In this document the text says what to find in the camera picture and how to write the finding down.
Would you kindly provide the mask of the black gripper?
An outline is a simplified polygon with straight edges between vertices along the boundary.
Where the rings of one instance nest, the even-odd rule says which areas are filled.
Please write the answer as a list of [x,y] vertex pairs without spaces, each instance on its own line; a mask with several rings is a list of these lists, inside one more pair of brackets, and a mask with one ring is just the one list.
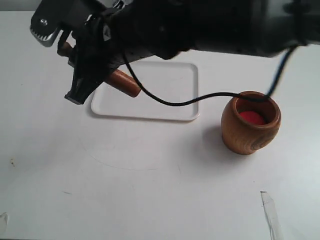
[[40,4],[30,21],[30,32],[50,48],[63,31],[72,32],[75,45],[68,63],[73,67],[70,90],[64,98],[83,105],[111,74],[111,68],[151,56],[169,60],[180,52],[178,0],[135,0],[123,9],[96,0],[73,4]]

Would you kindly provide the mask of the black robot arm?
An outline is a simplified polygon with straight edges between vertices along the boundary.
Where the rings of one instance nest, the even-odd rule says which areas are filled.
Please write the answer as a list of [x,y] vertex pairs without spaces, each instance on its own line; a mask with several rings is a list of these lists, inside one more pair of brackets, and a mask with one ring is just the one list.
[[273,57],[285,51],[267,94],[290,55],[320,43],[317,0],[134,0],[123,8],[97,0],[43,0],[30,20],[32,35],[73,67],[65,98],[82,105],[122,65],[189,50]]

